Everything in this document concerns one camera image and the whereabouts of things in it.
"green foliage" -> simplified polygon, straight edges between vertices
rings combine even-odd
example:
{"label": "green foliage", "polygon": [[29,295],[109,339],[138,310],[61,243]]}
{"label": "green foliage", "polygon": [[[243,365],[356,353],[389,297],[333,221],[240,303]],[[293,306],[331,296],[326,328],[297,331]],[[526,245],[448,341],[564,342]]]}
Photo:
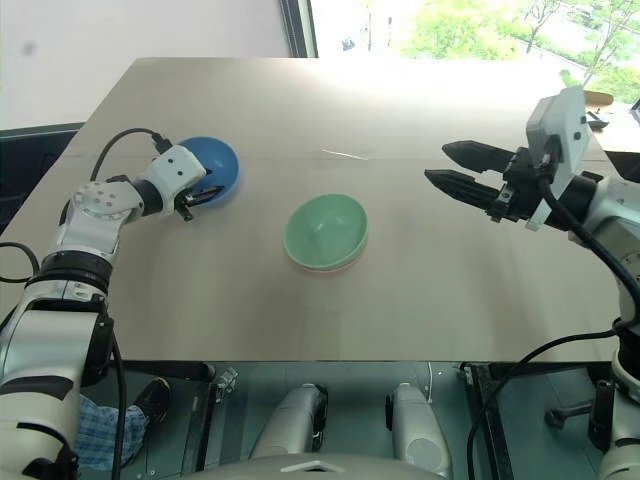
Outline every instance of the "green foliage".
{"label": "green foliage", "polygon": [[531,28],[530,40],[542,26],[560,9],[560,0],[530,0],[523,20]]}
{"label": "green foliage", "polygon": [[[531,37],[531,30],[519,23],[505,23],[499,26],[499,31],[503,35],[510,35],[518,40],[522,40],[523,42],[528,42]],[[533,39],[533,44],[547,52],[555,53],[556,55],[560,55],[561,57],[566,58],[567,60],[571,60],[572,62],[576,62],[577,64],[587,66],[589,64],[589,58],[593,55],[593,52],[581,52],[574,53],[569,50],[565,50],[564,48],[558,46],[557,44],[551,42],[544,35],[536,35]]]}
{"label": "green foliage", "polygon": [[482,0],[430,0],[403,52],[414,58],[515,58],[517,45],[498,28],[502,22],[502,12]]}
{"label": "green foliage", "polygon": [[614,60],[629,59],[637,48],[627,27],[640,13],[640,0],[609,0],[594,3],[593,6],[593,17],[601,22],[601,27],[595,35],[585,83],[594,74],[605,72]]}
{"label": "green foliage", "polygon": [[629,20],[629,24],[627,26],[636,33],[640,33],[640,18]]}
{"label": "green foliage", "polygon": [[594,79],[589,89],[610,93],[616,102],[633,103],[640,97],[640,70],[609,67]]}
{"label": "green foliage", "polygon": [[564,82],[565,87],[575,87],[576,85],[582,85],[580,80],[577,80],[571,76],[569,70],[560,70],[560,78]]}
{"label": "green foliage", "polygon": [[580,52],[577,56],[576,62],[580,65],[584,65],[585,67],[591,65],[591,63],[593,62],[593,50]]}

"sneaker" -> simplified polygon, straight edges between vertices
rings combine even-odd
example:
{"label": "sneaker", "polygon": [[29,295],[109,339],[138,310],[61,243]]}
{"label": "sneaker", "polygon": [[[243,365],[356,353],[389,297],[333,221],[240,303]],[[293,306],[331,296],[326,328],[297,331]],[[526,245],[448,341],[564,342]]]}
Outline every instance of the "sneaker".
{"label": "sneaker", "polygon": [[138,395],[133,405],[142,410],[150,428],[161,425],[167,417],[171,403],[171,385],[164,378],[156,377]]}

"metal frame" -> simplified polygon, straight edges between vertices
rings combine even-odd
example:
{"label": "metal frame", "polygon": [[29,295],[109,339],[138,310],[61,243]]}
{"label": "metal frame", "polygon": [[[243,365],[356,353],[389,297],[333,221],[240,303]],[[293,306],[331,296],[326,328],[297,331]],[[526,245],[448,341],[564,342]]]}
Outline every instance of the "metal frame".
{"label": "metal frame", "polygon": [[636,119],[638,126],[640,126],[640,98],[638,98],[638,101],[631,107],[631,116]]}
{"label": "metal frame", "polygon": [[280,0],[289,50],[294,58],[317,58],[311,0]]}
{"label": "metal frame", "polygon": [[188,475],[204,470],[209,430],[219,389],[214,382],[216,378],[214,366],[198,361],[125,360],[123,363],[126,371],[200,383],[191,410],[180,474]]}
{"label": "metal frame", "polygon": [[[460,368],[467,375],[467,396],[475,418],[495,385],[513,367],[514,363],[498,362],[489,364],[464,363]],[[611,362],[536,362],[525,365],[516,377],[525,375],[542,375],[562,370],[573,370],[586,367],[592,380],[610,375]],[[511,480],[514,478],[507,440],[502,427],[500,407],[497,402],[487,410],[482,421],[482,430],[486,444],[487,459],[492,478],[496,480]]]}
{"label": "metal frame", "polygon": [[[467,396],[473,418],[477,416],[481,406],[495,386],[489,367],[487,364],[465,364],[462,366],[467,375]],[[487,409],[482,419],[482,431],[492,478],[495,480],[513,480],[509,449],[507,448],[507,440],[502,428],[502,419],[497,403]]]}
{"label": "metal frame", "polygon": [[0,233],[81,126],[0,131]]}

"floor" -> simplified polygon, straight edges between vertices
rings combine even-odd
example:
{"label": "floor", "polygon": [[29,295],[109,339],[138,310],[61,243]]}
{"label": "floor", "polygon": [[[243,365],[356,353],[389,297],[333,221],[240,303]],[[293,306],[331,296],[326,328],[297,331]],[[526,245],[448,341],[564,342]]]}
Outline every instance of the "floor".
{"label": "floor", "polygon": [[[213,364],[221,373],[229,365]],[[410,382],[423,390],[428,385],[424,362],[317,362],[233,363],[238,371],[234,392],[217,405],[208,437],[205,468],[246,459],[272,410],[292,388],[321,383],[329,390],[329,413],[322,452],[342,452],[391,457],[391,433],[385,425],[385,396],[399,383]],[[454,478],[467,478],[465,442],[471,419],[465,379],[455,363],[432,363],[433,407],[451,450]],[[128,375],[129,398],[150,377]],[[150,438],[135,462],[123,470],[123,480],[178,478],[185,468],[185,445],[194,424],[201,390],[196,382],[172,380],[175,400],[165,427]],[[505,436],[514,476],[518,480],[595,479],[601,454],[589,443],[586,416],[567,421],[563,430],[543,422],[547,408],[590,398],[591,382],[584,370],[557,372],[513,380],[500,396]],[[113,379],[87,392],[98,403],[113,404]],[[476,447],[481,458],[477,477],[491,478],[482,459],[482,439]],[[83,480],[103,480],[104,472],[82,471]]]}

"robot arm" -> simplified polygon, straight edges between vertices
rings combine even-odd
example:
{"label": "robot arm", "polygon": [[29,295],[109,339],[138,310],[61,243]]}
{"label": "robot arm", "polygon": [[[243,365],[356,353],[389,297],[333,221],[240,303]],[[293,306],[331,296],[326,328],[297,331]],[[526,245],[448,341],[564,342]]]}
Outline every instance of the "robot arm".
{"label": "robot arm", "polygon": [[[589,138],[584,111],[582,89],[565,89],[543,99],[534,110],[527,123],[529,148],[508,152],[473,141],[443,147],[462,167],[478,173],[501,172],[505,183],[500,190],[451,170],[427,170],[425,175],[447,195],[485,210],[496,222],[527,220],[532,230],[547,224],[566,231],[568,226],[542,199],[542,172],[550,178],[554,197],[622,264],[633,286],[640,280],[640,185],[590,172],[576,175]],[[570,239],[580,243],[571,235]],[[600,397],[607,403],[605,411],[611,412],[606,438],[595,439],[589,433],[594,444],[607,451],[600,478],[623,480],[640,478],[640,325],[629,290],[616,280],[618,326],[628,327],[616,329],[620,346],[612,361],[613,386]]]}
{"label": "robot arm", "polygon": [[75,478],[79,389],[106,374],[113,345],[107,295],[120,231],[146,215],[199,201],[206,174],[174,146],[138,178],[91,182],[73,193],[40,271],[0,326],[0,477]]}

